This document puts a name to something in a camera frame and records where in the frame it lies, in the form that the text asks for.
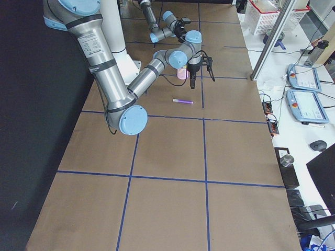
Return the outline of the blue teach pendant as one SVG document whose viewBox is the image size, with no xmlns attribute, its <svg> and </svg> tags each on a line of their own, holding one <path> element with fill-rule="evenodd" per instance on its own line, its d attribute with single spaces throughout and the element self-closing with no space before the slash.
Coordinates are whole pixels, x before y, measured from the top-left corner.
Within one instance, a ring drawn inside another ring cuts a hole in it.
<svg viewBox="0 0 335 251">
<path fill-rule="evenodd" d="M 286 99 L 292 115 L 299 122 L 327 124 L 329 118 L 315 91 L 289 89 Z"/>
<path fill-rule="evenodd" d="M 311 66 L 290 64 L 287 77 L 294 89 L 322 91 L 317 70 Z"/>
</svg>

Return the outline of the purple marker pen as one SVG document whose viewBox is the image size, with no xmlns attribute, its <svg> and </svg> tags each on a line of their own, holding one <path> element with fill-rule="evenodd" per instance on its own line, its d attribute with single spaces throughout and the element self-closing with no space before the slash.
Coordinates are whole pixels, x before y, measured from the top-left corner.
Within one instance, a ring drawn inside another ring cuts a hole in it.
<svg viewBox="0 0 335 251">
<path fill-rule="evenodd" d="M 177 102 L 177 103 L 182 103 L 182 104 L 190 104 L 190 105 L 194 103 L 191 100 L 182 100 L 182 99 L 175 99 L 175 98 L 173 98 L 172 101 Z"/>
</svg>

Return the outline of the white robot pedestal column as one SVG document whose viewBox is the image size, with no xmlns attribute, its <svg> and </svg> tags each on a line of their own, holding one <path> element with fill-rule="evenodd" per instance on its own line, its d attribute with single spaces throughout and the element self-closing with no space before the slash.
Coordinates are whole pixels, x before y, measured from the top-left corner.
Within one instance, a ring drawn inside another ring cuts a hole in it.
<svg viewBox="0 0 335 251">
<path fill-rule="evenodd" d="M 117 1 L 102 0 L 100 13 L 103 17 L 102 31 L 104 36 L 125 84 L 129 85 L 138 76 L 141 62 L 133 60 L 127 52 Z"/>
</svg>

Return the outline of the pink mesh pen holder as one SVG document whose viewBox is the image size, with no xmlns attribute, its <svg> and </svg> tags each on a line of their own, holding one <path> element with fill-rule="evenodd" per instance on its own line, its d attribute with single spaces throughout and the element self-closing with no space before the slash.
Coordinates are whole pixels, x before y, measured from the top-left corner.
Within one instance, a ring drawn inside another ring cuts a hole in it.
<svg viewBox="0 0 335 251">
<path fill-rule="evenodd" d="M 189 73 L 188 73 L 186 65 L 177 70 L 177 78 L 178 79 L 186 80 L 188 78 L 188 76 L 189 76 Z"/>
</svg>

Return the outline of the black computer mouse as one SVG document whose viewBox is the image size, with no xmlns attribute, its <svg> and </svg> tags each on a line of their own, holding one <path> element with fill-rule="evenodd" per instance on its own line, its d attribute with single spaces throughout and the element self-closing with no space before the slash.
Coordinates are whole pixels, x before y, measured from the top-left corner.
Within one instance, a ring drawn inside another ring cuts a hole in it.
<svg viewBox="0 0 335 251">
<path fill-rule="evenodd" d="M 327 149 L 327 143 L 323 140 L 316 140 L 309 144 L 313 151 L 324 152 Z"/>
</svg>

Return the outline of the black power strip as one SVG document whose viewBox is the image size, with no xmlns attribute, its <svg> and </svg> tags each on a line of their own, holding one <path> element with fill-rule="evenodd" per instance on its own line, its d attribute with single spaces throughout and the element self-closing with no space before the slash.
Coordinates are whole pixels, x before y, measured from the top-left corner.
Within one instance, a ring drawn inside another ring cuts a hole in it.
<svg viewBox="0 0 335 251">
<path fill-rule="evenodd" d="M 265 115 L 273 113 L 272 103 L 270 101 L 263 101 L 262 107 Z"/>
<path fill-rule="evenodd" d="M 267 119 L 267 126 L 272 137 L 279 135 L 277 120 Z"/>
</svg>

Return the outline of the white plastic basket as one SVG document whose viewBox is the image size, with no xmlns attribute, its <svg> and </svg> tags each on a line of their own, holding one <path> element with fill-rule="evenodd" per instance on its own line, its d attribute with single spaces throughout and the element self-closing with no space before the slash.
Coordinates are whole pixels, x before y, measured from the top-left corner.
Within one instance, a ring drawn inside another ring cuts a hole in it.
<svg viewBox="0 0 335 251">
<path fill-rule="evenodd" d="M 263 35 L 273 27 L 279 13 L 271 1 L 247 1 L 244 23 L 253 35 Z"/>
</svg>

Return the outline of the metal cup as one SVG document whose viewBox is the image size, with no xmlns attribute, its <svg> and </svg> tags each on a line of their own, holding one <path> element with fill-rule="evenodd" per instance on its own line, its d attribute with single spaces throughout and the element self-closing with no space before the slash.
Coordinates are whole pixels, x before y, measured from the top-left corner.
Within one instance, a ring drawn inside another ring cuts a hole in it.
<svg viewBox="0 0 335 251">
<path fill-rule="evenodd" d="M 280 158 L 280 165 L 283 167 L 290 167 L 294 163 L 294 158 L 290 154 L 285 154 Z"/>
</svg>

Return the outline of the black power strip right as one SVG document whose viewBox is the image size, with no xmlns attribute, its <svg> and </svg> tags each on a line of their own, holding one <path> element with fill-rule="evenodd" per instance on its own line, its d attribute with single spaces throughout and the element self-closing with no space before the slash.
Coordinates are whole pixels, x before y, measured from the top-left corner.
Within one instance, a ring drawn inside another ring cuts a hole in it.
<svg viewBox="0 0 335 251">
<path fill-rule="evenodd" d="M 279 135 L 277 120 L 267 119 L 267 126 L 272 137 Z"/>
</svg>

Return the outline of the aluminium frame post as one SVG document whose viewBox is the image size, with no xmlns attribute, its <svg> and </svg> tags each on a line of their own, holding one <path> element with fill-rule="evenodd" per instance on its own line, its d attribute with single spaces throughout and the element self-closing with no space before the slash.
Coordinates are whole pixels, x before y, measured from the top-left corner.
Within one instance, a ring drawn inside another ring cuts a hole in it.
<svg viewBox="0 0 335 251">
<path fill-rule="evenodd" d="M 250 79 L 252 81 L 256 81 L 259 77 L 262 69 L 264 68 L 289 16 L 291 11 L 293 10 L 293 7 L 295 5 L 295 0 L 289 0 L 286 1 L 282 10 L 280 11 L 280 14 L 272 28 L 271 34 L 261 52 L 261 55 L 256 63 L 256 66 L 250 76 Z"/>
</svg>

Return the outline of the black computer monitor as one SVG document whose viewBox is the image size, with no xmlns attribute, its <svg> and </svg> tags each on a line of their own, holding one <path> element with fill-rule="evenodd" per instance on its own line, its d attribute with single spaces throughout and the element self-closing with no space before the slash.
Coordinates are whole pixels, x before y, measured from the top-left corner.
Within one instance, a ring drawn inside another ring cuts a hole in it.
<svg viewBox="0 0 335 251">
<path fill-rule="evenodd" d="M 334 148 L 307 163 L 308 172 L 330 213 L 334 215 Z"/>
</svg>

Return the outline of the black power strip left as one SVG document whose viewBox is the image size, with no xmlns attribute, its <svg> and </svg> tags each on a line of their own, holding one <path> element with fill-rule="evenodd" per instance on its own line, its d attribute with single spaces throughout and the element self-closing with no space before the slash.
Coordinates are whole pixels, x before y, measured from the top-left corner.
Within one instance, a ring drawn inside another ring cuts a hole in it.
<svg viewBox="0 0 335 251">
<path fill-rule="evenodd" d="M 263 101 L 262 107 L 265 115 L 273 113 L 272 103 L 270 101 Z"/>
</svg>

